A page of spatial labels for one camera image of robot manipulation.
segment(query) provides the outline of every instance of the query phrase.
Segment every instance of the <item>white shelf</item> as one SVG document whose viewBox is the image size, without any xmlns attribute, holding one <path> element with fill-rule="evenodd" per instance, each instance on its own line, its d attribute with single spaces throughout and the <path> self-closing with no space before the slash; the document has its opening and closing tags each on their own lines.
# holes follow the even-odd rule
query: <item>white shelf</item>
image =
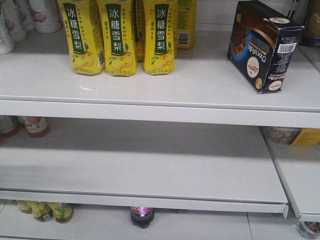
<svg viewBox="0 0 320 240">
<path fill-rule="evenodd" d="M 299 222 L 291 212 L 286 219 L 282 215 L 249 212 L 248 221 L 252 240 L 306 240 L 299 234 Z"/>
<path fill-rule="evenodd" d="M 320 75 L 300 51 L 283 91 L 258 94 L 227 59 L 229 39 L 228 31 L 197 32 L 167 76 L 139 64 L 128 78 L 87 77 L 72 71 L 63 29 L 33 31 L 1 56 L 0 114 L 320 128 Z"/>
<path fill-rule="evenodd" d="M 70 222 L 53 219 L 42 223 L 6 204 L 0 214 L 0 239 L 58 240 L 251 240 L 245 213 L 190 211 L 174 213 L 156 209 L 154 221 L 146 229 L 132 225 L 127 207 L 76 205 Z"/>
<path fill-rule="evenodd" d="M 4 199 L 286 213 L 256 126 L 52 118 L 0 148 Z"/>
<path fill-rule="evenodd" d="M 320 47 L 299 46 L 299 49 L 320 73 Z"/>
<path fill-rule="evenodd" d="M 267 145 L 296 217 L 320 222 L 320 145 Z"/>
</svg>

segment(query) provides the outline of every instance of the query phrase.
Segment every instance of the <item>yellow bottle label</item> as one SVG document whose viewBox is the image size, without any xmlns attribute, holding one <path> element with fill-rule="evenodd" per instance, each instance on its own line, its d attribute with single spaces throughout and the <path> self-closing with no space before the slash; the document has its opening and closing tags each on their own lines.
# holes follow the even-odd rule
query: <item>yellow bottle label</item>
<svg viewBox="0 0 320 240">
<path fill-rule="evenodd" d="M 146 45 L 145 10 L 143 0 L 133 0 L 133 26 L 136 59 L 138 62 L 143 62 L 145 59 Z"/>
<path fill-rule="evenodd" d="M 303 128 L 291 145 L 313 146 L 320 142 L 320 129 Z"/>
<path fill-rule="evenodd" d="M 58 0 L 58 3 L 74 71 L 88 76 L 101 73 L 105 54 L 97 2 Z"/>
<path fill-rule="evenodd" d="M 133 0 L 97 0 L 105 51 L 105 68 L 112 76 L 128 77 L 137 72 L 133 31 Z"/>
<path fill-rule="evenodd" d="M 177 36 L 178 49 L 195 45 L 197 0 L 178 0 Z"/>
<path fill-rule="evenodd" d="M 145 14 L 144 70 L 151 75 L 175 69 L 175 11 L 178 0 L 143 0 Z"/>
</svg>

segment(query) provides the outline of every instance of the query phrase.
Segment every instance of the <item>product packaging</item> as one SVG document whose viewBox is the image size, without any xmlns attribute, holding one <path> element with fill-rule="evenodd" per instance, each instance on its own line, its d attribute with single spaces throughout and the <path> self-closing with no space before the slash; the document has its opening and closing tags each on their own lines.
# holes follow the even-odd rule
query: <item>product packaging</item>
<svg viewBox="0 0 320 240">
<path fill-rule="evenodd" d="M 320 0 L 309 1 L 302 43 L 309 47 L 320 47 Z"/>
<path fill-rule="evenodd" d="M 133 29 L 134 0 L 97 0 L 102 22 L 105 69 L 114 77 L 137 72 L 136 41 Z"/>
<path fill-rule="evenodd" d="M 55 0 L 28 0 L 35 29 L 41 34 L 51 34 L 61 28 Z"/>
<path fill-rule="evenodd" d="M 145 59 L 146 25 L 143 0 L 133 0 L 133 28 L 135 38 L 135 52 L 138 62 Z"/>
<path fill-rule="evenodd" d="M 52 210 L 44 201 L 26 201 L 32 208 L 33 217 L 39 222 L 48 222 L 53 216 Z"/>
<path fill-rule="evenodd" d="M 105 69 L 101 21 L 95 0 L 59 0 L 71 65 L 79 75 L 94 76 Z"/>
<path fill-rule="evenodd" d="M 41 138 L 50 132 L 49 123 L 43 116 L 23 116 L 24 126 L 30 137 Z"/>
<path fill-rule="evenodd" d="M 27 0 L 15 0 L 20 10 L 21 21 L 24 29 L 31 32 L 35 29 L 34 18 L 31 15 L 31 9 Z"/>
<path fill-rule="evenodd" d="M 195 45 L 197 0 L 178 0 L 178 49 L 191 49 Z"/>
<path fill-rule="evenodd" d="M 27 37 L 27 31 L 21 22 L 20 10 L 16 1 L 3 0 L 1 11 L 3 11 L 5 26 L 13 41 L 17 43 L 24 40 Z"/>
<path fill-rule="evenodd" d="M 145 56 L 143 67 L 150 75 L 167 75 L 175 69 L 175 35 L 178 0 L 143 0 Z"/>
<path fill-rule="evenodd" d="M 53 212 L 53 217 L 57 223 L 65 224 L 71 220 L 74 209 L 70 203 L 46 202 Z"/>
<path fill-rule="evenodd" d="M 15 116 L 0 115 L 0 138 L 10 138 L 20 130 Z"/>
<path fill-rule="evenodd" d="M 279 92 L 303 30 L 258 0 L 239 1 L 227 56 L 259 93 Z"/>
<path fill-rule="evenodd" d="M 12 52 L 15 48 L 15 42 L 8 33 L 4 11 L 0 5 L 0 56 Z"/>
<path fill-rule="evenodd" d="M 318 128 L 261 126 L 260 129 L 264 137 L 277 143 L 313 146 L 320 142 Z"/>
</svg>

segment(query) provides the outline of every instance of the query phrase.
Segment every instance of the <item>chocolate cereal box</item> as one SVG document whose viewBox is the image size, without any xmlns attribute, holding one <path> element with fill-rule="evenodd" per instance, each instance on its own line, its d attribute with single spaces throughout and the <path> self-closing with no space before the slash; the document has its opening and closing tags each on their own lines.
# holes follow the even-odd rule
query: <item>chocolate cereal box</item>
<svg viewBox="0 0 320 240">
<path fill-rule="evenodd" d="M 279 92 L 303 29 L 258 0 L 239 1 L 227 56 L 259 93 Z"/>
</svg>

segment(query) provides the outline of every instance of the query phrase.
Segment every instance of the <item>yellow beverage carton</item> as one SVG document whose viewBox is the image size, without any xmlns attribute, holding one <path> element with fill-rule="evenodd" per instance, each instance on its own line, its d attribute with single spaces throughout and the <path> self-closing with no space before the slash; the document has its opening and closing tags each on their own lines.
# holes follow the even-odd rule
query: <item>yellow beverage carton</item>
<svg viewBox="0 0 320 240">
<path fill-rule="evenodd" d="M 146 25 L 143 0 L 133 0 L 133 27 L 135 37 L 135 51 L 138 62 L 145 59 Z"/>
<path fill-rule="evenodd" d="M 58 0 L 74 71 L 93 76 L 105 69 L 101 21 L 96 0 Z"/>
<path fill-rule="evenodd" d="M 175 69 L 175 31 L 178 0 L 143 0 L 145 14 L 144 70 L 167 75 Z"/>
<path fill-rule="evenodd" d="M 197 0 L 178 0 L 178 49 L 191 49 L 195 45 Z"/>
<path fill-rule="evenodd" d="M 133 0 L 97 0 L 105 51 L 106 71 L 117 77 L 137 72 L 136 43 L 133 31 Z"/>
</svg>

